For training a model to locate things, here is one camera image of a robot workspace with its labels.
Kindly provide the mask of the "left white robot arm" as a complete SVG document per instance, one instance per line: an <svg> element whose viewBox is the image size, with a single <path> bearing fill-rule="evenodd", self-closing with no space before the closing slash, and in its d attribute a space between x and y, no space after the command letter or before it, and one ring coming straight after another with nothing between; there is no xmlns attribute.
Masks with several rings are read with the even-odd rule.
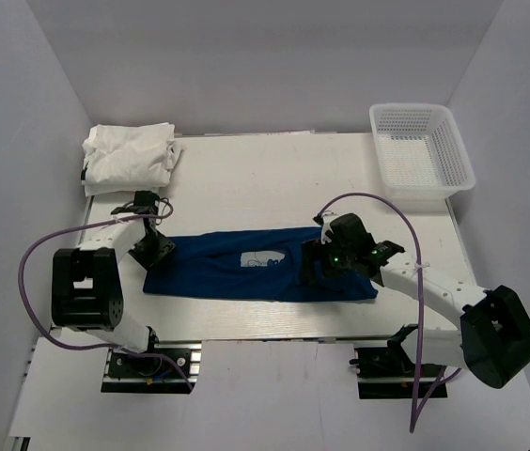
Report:
<svg viewBox="0 0 530 451"><path fill-rule="evenodd" d="M53 323L131 351L131 364L144 375L161 368L163 352L150 344L152 330L125 311L118 266L129 255L149 270L171 256L175 245L157 230L158 219L116 214L97 224L92 238L53 257Z"/></svg>

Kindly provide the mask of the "white t shirt stack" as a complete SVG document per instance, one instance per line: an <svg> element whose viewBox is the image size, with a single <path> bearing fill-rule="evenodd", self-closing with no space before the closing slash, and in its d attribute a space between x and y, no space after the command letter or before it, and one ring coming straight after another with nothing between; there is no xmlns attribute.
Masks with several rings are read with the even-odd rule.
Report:
<svg viewBox="0 0 530 451"><path fill-rule="evenodd" d="M82 144L81 182L87 197L160 189L169 184L185 146L175 126L97 125Z"/></svg>

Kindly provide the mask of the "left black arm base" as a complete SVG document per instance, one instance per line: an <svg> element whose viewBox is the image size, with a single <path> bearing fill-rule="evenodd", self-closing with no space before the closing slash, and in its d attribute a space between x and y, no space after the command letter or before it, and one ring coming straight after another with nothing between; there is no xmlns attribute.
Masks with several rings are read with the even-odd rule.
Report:
<svg viewBox="0 0 530 451"><path fill-rule="evenodd" d="M188 395L197 382L202 345L157 343L152 350L175 362L185 379L168 361L137 358L109 351L103 371L101 392L106 394Z"/></svg>

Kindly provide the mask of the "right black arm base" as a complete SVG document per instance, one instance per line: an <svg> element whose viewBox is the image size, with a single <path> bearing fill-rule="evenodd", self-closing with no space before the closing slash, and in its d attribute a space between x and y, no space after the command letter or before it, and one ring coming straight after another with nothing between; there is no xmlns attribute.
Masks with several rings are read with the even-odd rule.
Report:
<svg viewBox="0 0 530 451"><path fill-rule="evenodd" d="M368 342L354 350L349 366L356 372L362 400L410 399L413 395L415 363L400 346L417 326L403 326L383 342Z"/></svg>

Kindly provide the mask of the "blue printed t shirt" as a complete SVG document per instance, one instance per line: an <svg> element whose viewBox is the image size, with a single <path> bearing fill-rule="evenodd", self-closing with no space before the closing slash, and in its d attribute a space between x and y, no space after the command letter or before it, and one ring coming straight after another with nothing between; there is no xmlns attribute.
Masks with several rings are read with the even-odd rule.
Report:
<svg viewBox="0 0 530 451"><path fill-rule="evenodd" d="M310 226L173 237L172 257L147 272L143 292L285 303L374 300L378 290L354 271L325 278L317 265L313 284L302 279L302 244L319 237L320 229Z"/></svg>

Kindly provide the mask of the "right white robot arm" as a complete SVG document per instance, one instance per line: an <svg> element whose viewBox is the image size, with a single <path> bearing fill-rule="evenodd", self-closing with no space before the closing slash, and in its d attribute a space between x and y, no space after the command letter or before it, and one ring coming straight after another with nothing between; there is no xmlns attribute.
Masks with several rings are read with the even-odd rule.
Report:
<svg viewBox="0 0 530 451"><path fill-rule="evenodd" d="M356 275L422 303L452 325L449 330L402 326L387 340L380 363L355 360L362 375L393 377L421 365L453 366L499 389L530 363L530 318L513 289L466 284L419 264L402 246L375 241L353 213L314 220L321 234L302 246L306 283Z"/></svg>

